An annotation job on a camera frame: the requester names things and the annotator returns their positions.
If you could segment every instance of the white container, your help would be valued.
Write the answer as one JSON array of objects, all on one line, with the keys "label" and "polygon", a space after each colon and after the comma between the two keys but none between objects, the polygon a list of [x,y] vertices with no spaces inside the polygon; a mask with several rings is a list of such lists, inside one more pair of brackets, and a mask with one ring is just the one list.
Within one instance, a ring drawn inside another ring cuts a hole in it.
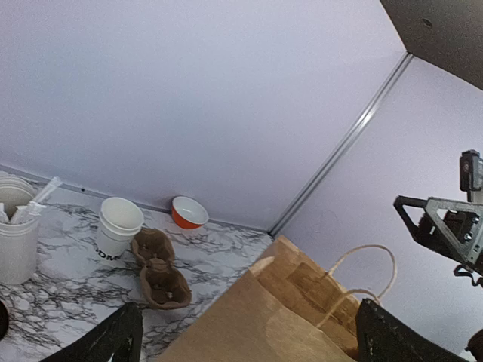
[{"label": "white container", "polygon": [[140,208],[124,198],[104,200],[99,219],[96,254],[108,262],[121,257],[144,223]]},{"label": "white container", "polygon": [[[11,217],[16,206],[27,205],[35,189],[16,177],[0,177],[0,202]],[[24,224],[0,223],[0,283],[21,284],[29,280],[37,266],[38,221]]]}]

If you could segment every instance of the wall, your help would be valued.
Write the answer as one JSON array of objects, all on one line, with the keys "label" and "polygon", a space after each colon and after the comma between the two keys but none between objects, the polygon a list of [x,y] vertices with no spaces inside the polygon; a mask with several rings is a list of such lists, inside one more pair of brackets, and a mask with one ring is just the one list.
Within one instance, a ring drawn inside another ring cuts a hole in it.
[{"label": "wall", "polygon": [[0,164],[269,228],[403,52],[377,0],[0,4]]},{"label": "wall", "polygon": [[[384,306],[458,353],[483,328],[483,290],[454,277],[455,262],[413,242],[392,203],[397,195],[465,201],[459,157],[483,151],[482,115],[483,92],[413,60],[359,141],[282,232],[325,268],[360,244],[390,247],[399,272]],[[377,250],[351,256],[336,275],[347,287],[378,291],[389,273],[389,257]]]}]

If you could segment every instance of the marble countertop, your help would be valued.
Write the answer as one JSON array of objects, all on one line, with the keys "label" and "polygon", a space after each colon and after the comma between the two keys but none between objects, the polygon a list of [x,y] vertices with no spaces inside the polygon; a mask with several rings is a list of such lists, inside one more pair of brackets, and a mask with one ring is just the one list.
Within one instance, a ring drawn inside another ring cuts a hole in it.
[{"label": "marble countertop", "polygon": [[171,217],[143,210],[147,227],[173,241],[175,266],[188,280],[190,306],[153,310],[140,288],[139,267],[130,252],[111,265],[94,252],[102,199],[58,189],[48,202],[38,238],[38,267],[21,285],[0,284],[10,329],[0,341],[0,361],[40,361],[74,342],[125,302],[143,310],[142,361],[154,361],[235,282],[271,243],[262,232],[213,222],[194,231]]}]

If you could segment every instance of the bowl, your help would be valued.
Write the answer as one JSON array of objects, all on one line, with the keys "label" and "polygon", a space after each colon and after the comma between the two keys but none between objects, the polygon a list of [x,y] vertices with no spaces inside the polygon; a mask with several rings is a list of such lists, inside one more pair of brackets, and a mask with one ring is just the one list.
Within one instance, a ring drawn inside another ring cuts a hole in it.
[{"label": "bowl", "polygon": [[197,229],[208,222],[205,208],[192,198],[174,198],[171,211],[174,222],[182,229]]}]

